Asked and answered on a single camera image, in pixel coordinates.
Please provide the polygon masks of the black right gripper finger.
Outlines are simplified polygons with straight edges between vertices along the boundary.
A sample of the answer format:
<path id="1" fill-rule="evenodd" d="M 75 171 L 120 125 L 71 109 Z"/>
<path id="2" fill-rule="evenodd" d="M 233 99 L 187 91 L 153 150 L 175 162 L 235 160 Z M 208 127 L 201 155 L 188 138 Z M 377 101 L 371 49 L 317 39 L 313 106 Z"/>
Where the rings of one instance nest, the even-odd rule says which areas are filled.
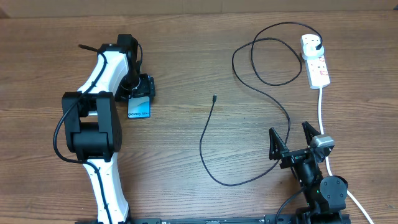
<path id="1" fill-rule="evenodd" d="M 283 142 L 282 138 L 277 134 L 274 128 L 270 128 L 269 137 L 270 137 L 269 159 L 270 160 L 282 159 L 284 154 L 289 152 L 288 147 L 286 146 L 285 142 Z"/>
<path id="2" fill-rule="evenodd" d="M 302 123 L 302 127 L 303 127 L 303 130 L 304 130 L 304 134 L 305 134 L 305 139 L 306 139 L 307 145 L 309 146 L 311 141 L 312 141 L 312 139 L 315 136 L 320 135 L 320 132 L 317 131 L 311 124 L 309 124 L 308 121 L 303 122 Z"/>

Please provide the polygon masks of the blue Galaxy smartphone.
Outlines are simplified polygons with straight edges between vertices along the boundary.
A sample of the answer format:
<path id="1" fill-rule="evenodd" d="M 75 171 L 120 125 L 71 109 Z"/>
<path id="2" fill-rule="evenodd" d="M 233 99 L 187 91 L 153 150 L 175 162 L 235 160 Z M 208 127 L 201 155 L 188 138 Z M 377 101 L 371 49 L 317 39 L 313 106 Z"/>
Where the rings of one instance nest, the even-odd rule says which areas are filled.
<path id="1" fill-rule="evenodd" d="M 130 98 L 128 100 L 127 117 L 129 119 L 150 118 L 150 98 L 148 96 Z"/>

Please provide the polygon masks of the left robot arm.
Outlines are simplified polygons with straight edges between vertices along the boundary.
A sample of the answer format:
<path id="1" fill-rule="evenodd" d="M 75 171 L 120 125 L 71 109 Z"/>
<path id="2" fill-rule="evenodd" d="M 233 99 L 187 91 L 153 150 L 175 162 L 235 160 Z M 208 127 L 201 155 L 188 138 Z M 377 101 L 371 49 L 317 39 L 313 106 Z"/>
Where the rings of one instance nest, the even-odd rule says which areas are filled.
<path id="1" fill-rule="evenodd" d="M 61 160 L 81 164 L 87 171 L 98 209 L 95 223 L 132 223 L 118 169 L 123 134 L 116 104 L 127 103 L 129 119 L 150 118 L 155 81 L 141 72 L 142 47 L 131 34 L 120 34 L 116 43 L 93 51 L 98 60 L 90 77 L 77 91 L 62 97 L 54 151 Z M 57 148 L 61 127 L 76 159 L 62 156 Z"/>

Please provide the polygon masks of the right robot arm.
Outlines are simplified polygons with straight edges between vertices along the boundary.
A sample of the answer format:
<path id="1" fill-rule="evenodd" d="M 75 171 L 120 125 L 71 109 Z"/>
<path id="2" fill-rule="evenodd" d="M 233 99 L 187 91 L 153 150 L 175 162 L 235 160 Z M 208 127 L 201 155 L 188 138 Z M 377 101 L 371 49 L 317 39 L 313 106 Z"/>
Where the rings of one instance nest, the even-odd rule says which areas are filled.
<path id="1" fill-rule="evenodd" d="M 300 190 L 280 206 L 271 223 L 350 223 L 349 216 L 341 213 L 346 208 L 348 182 L 338 175 L 324 177 L 319 167 L 335 141 L 308 122 L 302 123 L 302 127 L 307 147 L 296 151 L 288 149 L 274 128 L 269 130 L 269 159 L 280 161 L 281 169 L 292 170 L 300 185 Z M 304 195 L 307 206 L 282 217 L 284 207 L 300 194 Z"/>

